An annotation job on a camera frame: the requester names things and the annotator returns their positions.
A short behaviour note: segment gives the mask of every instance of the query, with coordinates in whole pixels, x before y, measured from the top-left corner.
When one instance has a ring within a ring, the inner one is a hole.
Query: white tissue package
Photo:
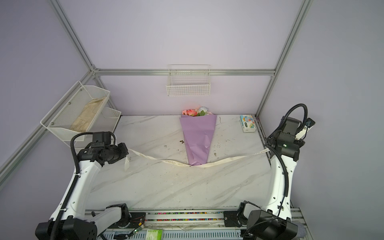
[[[243,132],[256,131],[256,125],[252,115],[240,115],[240,122],[243,127]]]

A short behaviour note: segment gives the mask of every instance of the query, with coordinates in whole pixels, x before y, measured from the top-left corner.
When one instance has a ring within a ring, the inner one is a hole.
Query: flower
[[[206,107],[199,107],[199,112],[204,111],[205,113],[208,112],[208,109]]]
[[[189,116],[196,116],[198,112],[196,112],[195,110],[193,109],[189,109],[187,110],[187,115]]]

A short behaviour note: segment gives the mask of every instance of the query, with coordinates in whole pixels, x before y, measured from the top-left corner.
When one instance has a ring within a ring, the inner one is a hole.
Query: gray fabric
[[[297,234],[294,238],[301,238],[301,237],[305,237],[305,235],[307,235],[307,231],[305,230],[305,227],[303,224],[301,224],[299,222],[292,222],[292,223],[297,225]]]

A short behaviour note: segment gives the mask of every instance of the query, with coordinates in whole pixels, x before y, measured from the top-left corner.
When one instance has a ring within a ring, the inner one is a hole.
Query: purple wrapping paper
[[[181,115],[180,123],[189,165],[206,164],[214,136],[216,115],[192,117]]]

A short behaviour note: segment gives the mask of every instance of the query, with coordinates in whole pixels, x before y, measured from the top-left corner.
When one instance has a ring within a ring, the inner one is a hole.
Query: white flower
[[[199,113],[200,113],[201,111],[204,111],[205,113],[207,113],[207,112],[208,112],[208,109],[207,109],[206,107],[200,107],[200,108],[199,108]]]

